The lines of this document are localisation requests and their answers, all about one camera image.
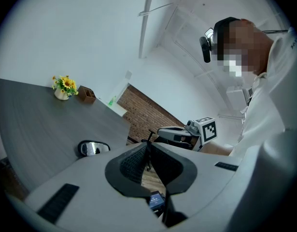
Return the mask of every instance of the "sunflower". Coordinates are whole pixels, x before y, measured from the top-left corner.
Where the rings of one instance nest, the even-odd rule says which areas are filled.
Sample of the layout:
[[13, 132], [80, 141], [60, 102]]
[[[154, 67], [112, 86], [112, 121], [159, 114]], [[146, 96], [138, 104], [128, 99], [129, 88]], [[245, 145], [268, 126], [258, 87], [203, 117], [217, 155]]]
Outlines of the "sunflower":
[[72, 80], [70, 80], [70, 79], [68, 79], [68, 78], [64, 78], [64, 79], [62, 79], [62, 85], [63, 85], [64, 87], [70, 89], [70, 88], [71, 88], [71, 81], [72, 81]]
[[74, 80], [71, 80], [71, 86], [72, 86], [73, 89], [76, 90], [76, 84], [75, 84], [75, 81]]

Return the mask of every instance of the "green object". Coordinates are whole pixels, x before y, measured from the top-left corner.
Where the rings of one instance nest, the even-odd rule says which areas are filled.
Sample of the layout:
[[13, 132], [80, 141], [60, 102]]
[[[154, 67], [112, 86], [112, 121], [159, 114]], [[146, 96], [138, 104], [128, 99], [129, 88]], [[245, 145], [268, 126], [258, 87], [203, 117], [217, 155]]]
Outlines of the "green object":
[[109, 106], [113, 105], [113, 102], [115, 101], [115, 99], [116, 99], [116, 95], [113, 98], [111, 98], [111, 100], [109, 102]]

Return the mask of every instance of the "gray table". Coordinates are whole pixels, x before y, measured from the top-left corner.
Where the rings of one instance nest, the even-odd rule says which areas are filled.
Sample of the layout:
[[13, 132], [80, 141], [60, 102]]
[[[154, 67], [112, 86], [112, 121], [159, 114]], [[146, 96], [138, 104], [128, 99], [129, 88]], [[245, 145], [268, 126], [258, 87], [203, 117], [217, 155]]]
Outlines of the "gray table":
[[126, 145], [130, 124], [102, 102], [60, 101], [54, 90], [0, 79], [0, 134], [8, 159], [32, 191], [75, 162], [82, 140]]

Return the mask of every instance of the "person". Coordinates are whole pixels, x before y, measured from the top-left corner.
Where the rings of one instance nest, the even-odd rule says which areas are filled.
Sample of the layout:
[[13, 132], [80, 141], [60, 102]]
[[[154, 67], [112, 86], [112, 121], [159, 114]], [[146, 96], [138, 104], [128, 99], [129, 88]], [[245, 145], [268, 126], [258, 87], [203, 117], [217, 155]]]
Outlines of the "person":
[[261, 145], [267, 138], [285, 129], [269, 96], [268, 85], [272, 83], [270, 80], [277, 81], [278, 72], [297, 64], [297, 35], [290, 28], [286, 35], [280, 35], [273, 41], [253, 22], [229, 17], [215, 24], [212, 41], [212, 54], [217, 55], [218, 61], [226, 63], [232, 55], [239, 55], [242, 72], [253, 72], [256, 78], [238, 144], [231, 151], [208, 143], [202, 152], [242, 158], [249, 147]]

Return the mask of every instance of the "white wall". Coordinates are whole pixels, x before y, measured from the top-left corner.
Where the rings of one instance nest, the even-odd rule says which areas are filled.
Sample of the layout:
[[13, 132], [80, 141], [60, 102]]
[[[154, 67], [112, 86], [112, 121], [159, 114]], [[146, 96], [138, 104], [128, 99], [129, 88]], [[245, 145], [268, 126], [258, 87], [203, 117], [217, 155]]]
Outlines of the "white wall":
[[144, 3], [19, 0], [0, 28], [0, 78], [50, 87], [53, 75], [69, 75], [108, 100], [138, 61]]
[[216, 118], [221, 145], [237, 143], [241, 126], [218, 118], [219, 108], [204, 86], [172, 54], [158, 47], [133, 71], [129, 83], [147, 95], [182, 123], [206, 116]]
[[203, 60], [199, 38], [228, 16], [249, 19], [262, 30], [285, 28], [278, 20], [284, 17], [281, 10], [276, 11], [270, 0], [180, 0], [161, 41], [194, 76], [208, 72], [198, 80], [221, 110], [232, 110], [226, 95], [228, 87], [251, 85], [255, 77], [249, 73], [244, 74], [244, 79], [230, 77], [216, 61], [205, 63]]

